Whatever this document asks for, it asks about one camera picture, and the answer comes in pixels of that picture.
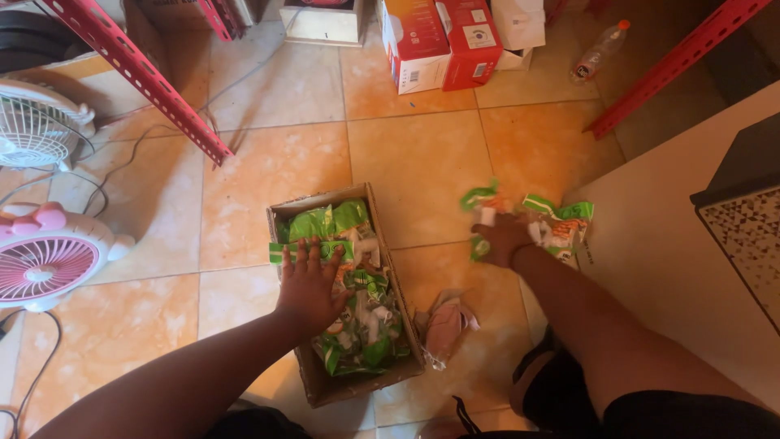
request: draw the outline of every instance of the pink fan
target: pink fan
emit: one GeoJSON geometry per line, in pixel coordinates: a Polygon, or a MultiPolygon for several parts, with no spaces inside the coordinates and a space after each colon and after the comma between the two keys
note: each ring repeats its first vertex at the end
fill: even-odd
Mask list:
{"type": "Polygon", "coordinates": [[[134,244],[57,202],[7,205],[0,210],[0,308],[50,309],[134,244]]]}

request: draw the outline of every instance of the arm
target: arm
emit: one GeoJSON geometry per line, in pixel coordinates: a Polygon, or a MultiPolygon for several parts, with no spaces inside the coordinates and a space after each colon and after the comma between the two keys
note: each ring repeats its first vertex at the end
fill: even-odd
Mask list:
{"type": "Polygon", "coordinates": [[[765,407],[677,342],[642,326],[604,288],[530,244],[522,219],[499,215],[495,227],[472,231],[490,241],[485,262],[514,270],[534,291],[555,335],[582,365],[600,417],[616,398],[645,390],[716,394],[765,407]]]}
{"type": "Polygon", "coordinates": [[[252,382],[284,354],[338,317],[346,293],[331,297],[343,249],[322,268],[315,238],[301,240],[293,267],[282,253],[276,310],[163,355],[90,393],[33,439],[203,437],[252,382]]]}

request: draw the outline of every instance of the patterned fabric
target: patterned fabric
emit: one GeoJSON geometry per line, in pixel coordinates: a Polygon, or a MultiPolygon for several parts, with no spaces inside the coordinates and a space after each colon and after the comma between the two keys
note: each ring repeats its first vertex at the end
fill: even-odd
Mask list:
{"type": "Polygon", "coordinates": [[[712,234],[780,326],[780,186],[699,209],[712,234]]]}

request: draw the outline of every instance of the drawstring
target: drawstring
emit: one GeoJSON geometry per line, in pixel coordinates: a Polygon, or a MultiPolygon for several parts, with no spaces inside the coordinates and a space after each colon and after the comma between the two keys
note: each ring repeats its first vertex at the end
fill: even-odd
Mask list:
{"type": "Polygon", "coordinates": [[[458,413],[460,422],[463,424],[463,428],[465,428],[466,431],[469,432],[469,434],[482,433],[482,431],[480,431],[480,427],[477,427],[474,421],[472,421],[471,418],[469,417],[469,414],[466,413],[466,405],[463,404],[463,400],[456,397],[455,395],[453,395],[452,397],[458,402],[456,406],[456,412],[458,413]]]}

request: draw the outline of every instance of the hand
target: hand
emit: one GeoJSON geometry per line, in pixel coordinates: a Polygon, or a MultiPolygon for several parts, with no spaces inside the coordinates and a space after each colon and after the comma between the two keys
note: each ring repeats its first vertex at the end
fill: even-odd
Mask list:
{"type": "Polygon", "coordinates": [[[290,250],[282,250],[282,287],[276,311],[294,319],[301,328],[302,337],[311,338],[326,330],[346,306],[347,291],[332,297],[333,280],[344,248],[338,246],[331,260],[320,263],[320,239],[311,239],[311,250],[306,252],[306,241],[298,240],[296,263],[290,259],[290,250]]]}
{"type": "Polygon", "coordinates": [[[528,218],[511,213],[499,213],[495,216],[495,226],[474,224],[472,233],[480,234],[490,243],[490,251],[480,262],[490,263],[503,268],[512,268],[512,256],[515,250],[534,240],[528,234],[528,218]]]}

